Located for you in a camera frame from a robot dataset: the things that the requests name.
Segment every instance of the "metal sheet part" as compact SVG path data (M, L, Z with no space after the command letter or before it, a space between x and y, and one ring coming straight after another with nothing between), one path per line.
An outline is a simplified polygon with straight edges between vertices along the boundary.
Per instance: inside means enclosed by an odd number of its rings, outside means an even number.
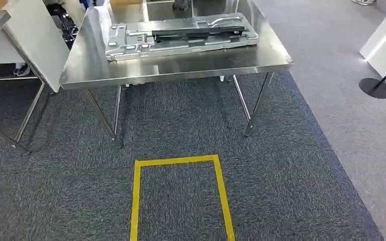
M229 27L241 27L244 30L240 33L235 31L237 34L223 33L196 38L175 35L173 39L165 41L154 36L154 31L219 32ZM258 42L258 34L241 13L117 24L109 30L106 58L114 61L160 57L256 45Z

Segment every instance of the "gray floor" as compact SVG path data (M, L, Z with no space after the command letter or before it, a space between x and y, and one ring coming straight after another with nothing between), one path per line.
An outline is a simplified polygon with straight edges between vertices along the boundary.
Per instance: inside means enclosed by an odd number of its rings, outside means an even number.
M257 1L295 61L301 93L386 237L386 100L357 84L378 77L359 49L386 16L386 0Z
M249 105L263 78L238 77ZM34 87L0 83L5 131L16 130ZM115 90L94 94L110 115ZM79 91L44 95L23 138L33 154L0 141L0 240L127 240L133 161L203 154L220 157L239 240L380 237L289 73L265 100L245 138L233 83L135 86L121 109L125 146L115 149ZM209 163L145 167L138 237L224 240L216 190Z

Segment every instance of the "stainless steel table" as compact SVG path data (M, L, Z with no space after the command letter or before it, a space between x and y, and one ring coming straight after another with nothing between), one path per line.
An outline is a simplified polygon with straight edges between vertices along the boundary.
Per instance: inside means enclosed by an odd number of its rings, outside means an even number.
M279 38L253 0L192 0L191 9L174 11L173 1L142 2L139 5L113 6L106 16L103 8L89 8L73 44L60 84L64 89L83 89L108 135L117 145L116 126L119 115L121 85L168 80L232 76L240 101L249 120L245 135L251 135L263 95L275 71L287 71L292 64ZM210 52L191 53L108 62L105 57L107 29L111 23L135 23L223 13L242 13L260 36L257 46ZM236 75L267 72L253 112L245 104ZM117 98L113 125L100 109L90 88L116 86Z
M8 41L11 43L11 45L15 48L15 50L20 54L20 56L23 58L24 62L26 62L32 71L35 73L36 76L34 77L11 77L11 78L0 78L0 80L12 80L12 79L30 79L30 78L38 78L41 80L41 86L39 87L38 92L35 95L35 98L32 101L32 104L29 106L29 109L26 113L25 118L23 119L23 122L17 132L17 136L15 138L9 137L7 134L0 131L0 138L9 143L12 147L19 149L25 154L30 153L30 151L20 144L20 139L23 136L24 130L26 129L26 126L30 120L30 117L32 116L33 110L36 107L36 104L38 103L38 100L41 96L41 93L45 87L45 78L41 75L38 68L30 61L27 54L23 51L22 47L18 43L18 41L13 37L13 34L11 33L11 30L6 27L7 21L11 18L11 16L8 14L5 10L0 10L0 30L3 30L3 33L8 38Z

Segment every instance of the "black plastic part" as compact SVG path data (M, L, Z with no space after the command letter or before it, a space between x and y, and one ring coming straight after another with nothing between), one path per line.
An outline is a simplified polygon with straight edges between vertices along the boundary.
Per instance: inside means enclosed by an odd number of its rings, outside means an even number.
M217 27L202 29L174 29L174 30L156 30L152 31L156 42L178 39L200 39L211 35L228 34L230 36L241 36L245 27Z
M72 18L67 13L66 9L59 4L51 4L47 6L47 10L51 16L57 16L61 22L63 32L62 36L69 49L72 48L74 40L78 33L78 28Z

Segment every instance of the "table leg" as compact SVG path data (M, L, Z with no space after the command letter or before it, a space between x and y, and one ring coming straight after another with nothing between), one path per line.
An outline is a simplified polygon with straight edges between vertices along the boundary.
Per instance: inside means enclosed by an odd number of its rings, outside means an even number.
M94 109L95 115L99 118L100 122L103 124L104 129L106 130L108 136L113 140L113 143L117 147L121 147L122 144L119 142L119 140L116 138L116 124L117 119L114 120L115 128L113 130L112 126L110 126L109 121L107 121L106 116L104 115L103 111L100 109L99 104L97 103L97 100L92 95L91 91L89 89L84 89L83 93L85 94L86 98L89 100L89 102L92 105L92 108ZM117 118L119 116L119 105L117 105L117 108L115 110L115 117Z
M36 93L36 96L35 98L33 99L33 102L32 104L30 105L29 107L29 110L27 111L27 114L26 116L24 117L24 120L21 124L21 127L17 133L17 136L16 136L16 142L19 142L20 139L21 139L21 136L23 135L24 133L24 130L26 129L26 126L27 126L27 123L29 122L30 120L30 117L32 116L32 113L33 111L35 110L35 107L36 107L36 104L38 103L39 101L39 98L41 97L41 94L42 94L42 91L44 90L44 87L45 87L45 82L41 81L41 87L39 87L39 90L38 92Z
M27 150L24 146L20 145L18 142L14 141L11 137L5 135L3 132L0 131L0 138L6 142L8 142L12 147L19 149L24 154L29 154L30 151Z
M253 127L254 127L256 119L257 119L258 111L263 103L264 96L267 93L268 86L270 85L271 81L273 80L273 76L274 76L274 72L267 72L267 74L265 76L264 83L262 84L260 94L258 96L258 100L257 100L255 107L254 107L254 112L252 113L251 119L249 120L248 126L246 127L246 130L245 130L245 136L247 136L247 137L250 136L252 133Z
M121 106L121 94L122 94L122 86L118 85L116 88L116 106L115 112L113 114L113 132L116 134L118 129L118 119L119 119L119 107Z
M243 97L242 90L240 89L239 82L237 81L237 77L233 75L233 82L237 90L237 94L239 95L240 103L242 104L243 111L245 112L245 116L248 121L251 119L251 115L249 114L248 106L246 105L245 98Z

